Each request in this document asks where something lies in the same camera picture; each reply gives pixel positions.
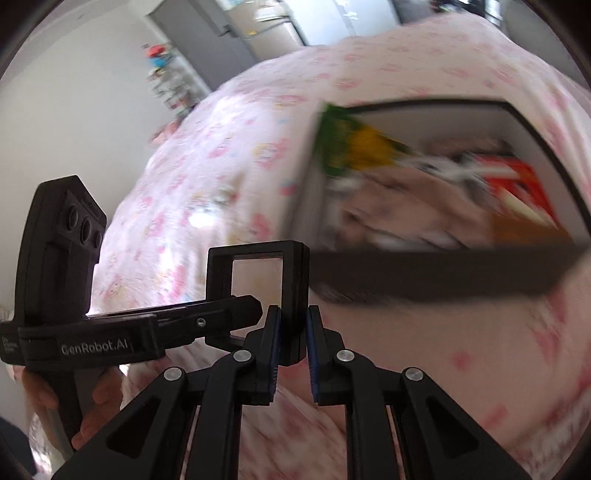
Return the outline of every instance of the white wall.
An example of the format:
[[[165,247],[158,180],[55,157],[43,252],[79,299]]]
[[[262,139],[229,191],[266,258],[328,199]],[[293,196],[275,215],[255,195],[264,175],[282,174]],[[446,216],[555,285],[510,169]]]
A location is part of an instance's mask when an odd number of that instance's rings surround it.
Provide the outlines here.
[[[0,304],[8,307],[37,185],[77,174],[111,217],[153,152],[151,135],[173,117],[145,81],[141,47],[158,38],[126,5],[65,35],[0,82]]]
[[[59,39],[127,2],[128,0],[63,0],[29,35],[4,73],[2,83],[21,74]]]
[[[156,10],[164,0],[130,0],[129,6],[141,16],[146,16]]]

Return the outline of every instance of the bed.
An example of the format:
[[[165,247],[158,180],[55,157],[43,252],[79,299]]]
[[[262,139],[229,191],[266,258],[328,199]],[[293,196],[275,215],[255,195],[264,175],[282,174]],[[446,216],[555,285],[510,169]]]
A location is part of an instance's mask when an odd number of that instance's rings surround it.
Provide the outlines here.
[[[511,103],[591,205],[589,93],[484,19],[438,15],[260,63],[212,93],[118,207],[95,270],[91,312],[202,299],[210,247],[282,238],[325,102],[466,97]],[[277,303],[279,278],[273,260],[243,262],[235,293]],[[310,301],[345,345],[378,366],[427,371],[533,478],[545,479],[589,423],[589,292],[585,259],[540,299],[387,308]],[[190,371],[220,355],[197,341],[132,365],[126,400],[170,365]],[[272,407],[244,409],[240,478],[345,478],[341,412],[311,405],[306,365],[281,369],[279,379]]]

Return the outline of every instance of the colorful items on shelf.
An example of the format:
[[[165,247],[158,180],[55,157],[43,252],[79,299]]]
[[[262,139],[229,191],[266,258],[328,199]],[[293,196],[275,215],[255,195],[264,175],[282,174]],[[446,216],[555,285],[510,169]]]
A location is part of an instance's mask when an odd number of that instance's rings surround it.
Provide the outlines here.
[[[146,45],[146,55],[151,60],[154,67],[161,69],[168,65],[168,62],[173,59],[174,55],[170,51],[170,47],[165,44],[154,45],[152,47]]]
[[[187,116],[199,102],[199,90],[189,78],[188,73],[173,60],[176,54],[171,46],[159,44],[144,45],[146,56],[154,68],[150,70],[148,81],[152,82],[154,95],[161,98],[167,108],[178,118]]]

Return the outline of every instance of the metal pivot screw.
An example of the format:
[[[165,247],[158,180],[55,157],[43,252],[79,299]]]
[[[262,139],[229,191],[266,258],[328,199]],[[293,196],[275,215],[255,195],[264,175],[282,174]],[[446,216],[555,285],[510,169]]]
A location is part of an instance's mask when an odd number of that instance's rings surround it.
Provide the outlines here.
[[[418,382],[419,380],[422,380],[424,376],[423,371],[419,370],[418,368],[409,368],[408,370],[406,370],[405,375],[409,380],[412,380],[413,382]]]
[[[248,362],[252,358],[252,353],[248,350],[238,350],[232,356],[236,362]]]
[[[164,378],[169,382],[174,382],[183,376],[183,371],[179,367],[171,367],[164,372]]]
[[[341,350],[337,352],[336,358],[338,358],[341,362],[350,362],[353,358],[355,358],[355,354],[351,350]]]

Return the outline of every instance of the open box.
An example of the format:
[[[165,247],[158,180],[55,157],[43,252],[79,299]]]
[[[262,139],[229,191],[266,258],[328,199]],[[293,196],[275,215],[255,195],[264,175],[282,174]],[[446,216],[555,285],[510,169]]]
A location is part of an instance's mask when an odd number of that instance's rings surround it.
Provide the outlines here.
[[[350,108],[364,123],[421,151],[429,140],[494,137],[535,171],[573,243],[489,249],[328,251],[321,227],[328,178],[312,155],[284,236],[311,249],[310,287],[327,300],[452,300],[547,293],[591,243],[591,215],[548,144],[510,104],[489,100],[410,100]]]

